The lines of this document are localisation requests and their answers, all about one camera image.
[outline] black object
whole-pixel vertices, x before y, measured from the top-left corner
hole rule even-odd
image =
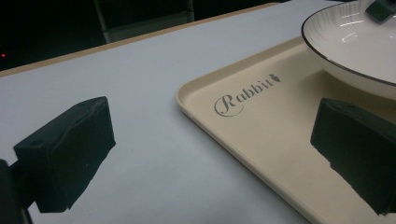
[[[396,0],[375,0],[366,12],[375,21],[384,22],[396,13]]]
[[[395,124],[355,105],[322,99],[311,143],[376,213],[396,211]]]
[[[42,213],[63,212],[88,187],[115,145],[106,97],[74,105],[19,142],[14,147],[19,160],[11,167],[0,162],[0,190],[7,193],[0,198],[7,202],[0,202],[1,209],[6,204],[18,215],[36,202]],[[0,223],[12,223],[2,216],[8,214],[0,214]]]

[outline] dark background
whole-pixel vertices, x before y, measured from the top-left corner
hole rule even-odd
[[[99,2],[107,28],[187,9],[184,0]],[[273,1],[195,0],[194,17],[198,21],[268,2]],[[0,0],[0,71],[105,43],[93,0]]]

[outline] beige tray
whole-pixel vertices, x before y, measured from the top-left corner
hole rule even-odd
[[[181,110],[313,223],[396,223],[378,216],[310,144],[322,97],[396,123],[396,102],[326,74],[299,37],[183,85]]]

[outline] wooden table edge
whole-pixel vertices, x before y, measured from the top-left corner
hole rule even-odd
[[[279,4],[279,3],[278,2],[271,2],[271,3],[259,5],[259,6],[256,6],[256,7],[249,7],[249,8],[246,8],[246,9],[242,9],[242,10],[238,10],[238,11],[235,11],[235,12],[226,13],[226,14],[219,15],[219,16],[216,16],[216,17],[211,17],[211,18],[207,18],[207,19],[204,19],[204,20],[200,20],[200,21],[193,21],[193,22],[189,22],[189,23],[182,24],[182,25],[179,25],[179,26],[174,26],[174,27],[171,27],[171,28],[167,28],[167,29],[163,29],[163,30],[160,30],[160,31],[152,32],[152,33],[149,33],[149,34],[139,35],[139,36],[127,38],[127,39],[124,39],[124,40],[121,40],[121,41],[117,41],[117,42],[114,42],[114,43],[110,43],[110,44],[106,44],[106,45],[103,45],[103,46],[98,46],[98,47],[94,47],[94,48],[91,48],[91,49],[84,49],[84,50],[81,50],[81,51],[73,52],[73,53],[66,54],[66,55],[63,55],[63,56],[59,56],[59,57],[56,57],[56,58],[47,59],[47,60],[44,60],[44,61],[41,61],[41,62],[22,65],[22,66],[19,66],[19,67],[15,67],[15,68],[11,68],[11,69],[8,69],[8,70],[0,71],[0,77],[6,77],[6,76],[14,75],[14,74],[17,74],[17,73],[20,73],[20,72],[29,71],[29,70],[36,69],[36,68],[43,67],[43,66],[47,66],[47,65],[50,65],[50,64],[65,62],[65,61],[72,60],[72,59],[75,59],[75,58],[79,58],[79,57],[83,57],[83,56],[86,56],[86,55],[94,54],[96,52],[100,52],[100,51],[103,51],[103,50],[114,49],[114,48],[117,48],[117,47],[120,47],[120,46],[123,46],[123,45],[131,44],[131,43],[134,43],[136,41],[144,40],[144,39],[151,38],[151,37],[154,37],[154,36],[157,36],[157,35],[164,35],[164,34],[171,33],[171,32],[177,31],[177,30],[181,30],[181,29],[184,29],[184,28],[188,28],[188,27],[192,27],[192,26],[199,25],[199,24],[202,24],[202,23],[206,23],[206,22],[209,22],[209,21],[216,21],[216,20],[227,18],[227,17],[235,16],[235,15],[238,15],[238,14],[243,14],[243,13],[247,13],[247,12],[250,12],[250,11],[262,9],[262,8],[265,8],[265,7],[271,7],[271,6],[274,6],[274,5],[277,5],[277,4]]]

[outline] table surface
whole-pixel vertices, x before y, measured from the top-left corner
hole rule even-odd
[[[187,81],[300,35],[334,2],[292,0],[0,73],[0,158],[72,105],[106,96],[117,145],[70,210],[34,223],[308,223],[177,108]]]

